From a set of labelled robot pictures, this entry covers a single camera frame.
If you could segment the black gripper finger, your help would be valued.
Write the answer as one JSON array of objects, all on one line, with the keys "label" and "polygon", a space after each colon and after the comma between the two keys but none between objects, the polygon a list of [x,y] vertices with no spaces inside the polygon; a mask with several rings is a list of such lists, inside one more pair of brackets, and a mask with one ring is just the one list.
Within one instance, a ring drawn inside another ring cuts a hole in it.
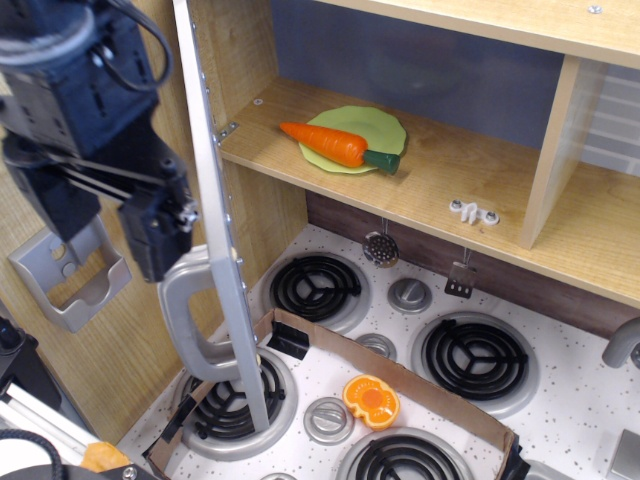
[{"label": "black gripper finger", "polygon": [[130,252],[148,283],[163,281],[192,247],[192,226],[180,218],[178,205],[164,192],[135,192],[118,214]]},{"label": "black gripper finger", "polygon": [[74,238],[99,214],[97,196],[72,185],[56,167],[5,164],[18,190],[63,241]]}]

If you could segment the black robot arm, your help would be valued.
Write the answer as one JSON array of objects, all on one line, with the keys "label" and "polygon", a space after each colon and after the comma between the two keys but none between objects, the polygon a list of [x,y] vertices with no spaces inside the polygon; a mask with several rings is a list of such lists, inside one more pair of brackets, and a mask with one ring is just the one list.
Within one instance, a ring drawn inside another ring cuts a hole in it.
[{"label": "black robot arm", "polygon": [[62,240],[119,205],[129,249],[150,283],[192,245],[198,212],[186,168],[155,133],[158,91],[143,38],[158,26],[129,1],[1,5],[3,160],[17,188]]}]

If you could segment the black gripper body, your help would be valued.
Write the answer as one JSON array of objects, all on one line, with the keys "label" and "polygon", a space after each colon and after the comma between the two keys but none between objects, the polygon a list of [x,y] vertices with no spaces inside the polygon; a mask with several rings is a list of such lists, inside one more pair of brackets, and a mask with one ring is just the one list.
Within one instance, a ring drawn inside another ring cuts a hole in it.
[{"label": "black gripper body", "polygon": [[193,228],[184,164],[151,125],[173,59],[155,74],[145,35],[167,46],[144,14],[3,15],[4,158],[52,165],[72,185],[120,205],[135,192],[164,192]]}]

